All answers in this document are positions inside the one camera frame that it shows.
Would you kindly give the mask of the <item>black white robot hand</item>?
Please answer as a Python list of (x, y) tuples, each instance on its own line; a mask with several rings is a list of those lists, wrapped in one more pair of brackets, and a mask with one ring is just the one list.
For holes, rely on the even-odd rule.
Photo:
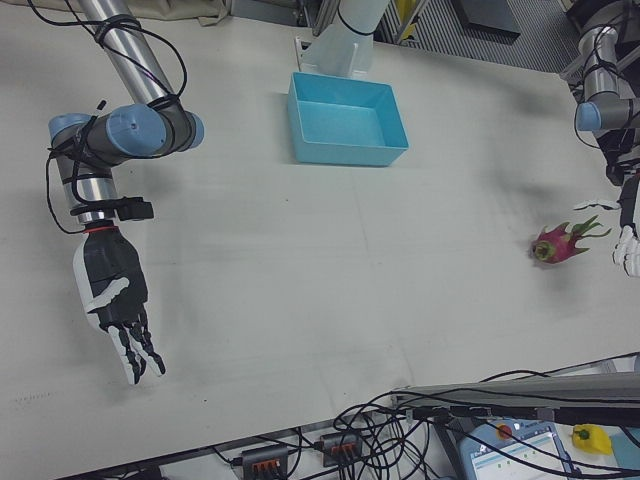
[(613, 262), (627, 276), (639, 277), (639, 174), (627, 178), (616, 201), (592, 199), (576, 204), (574, 210), (599, 207), (620, 212), (620, 234), (612, 253)]
[(111, 339), (127, 381), (166, 366), (156, 352), (145, 305), (148, 288), (135, 247), (112, 224), (89, 227), (73, 257), (73, 270), (89, 324)]

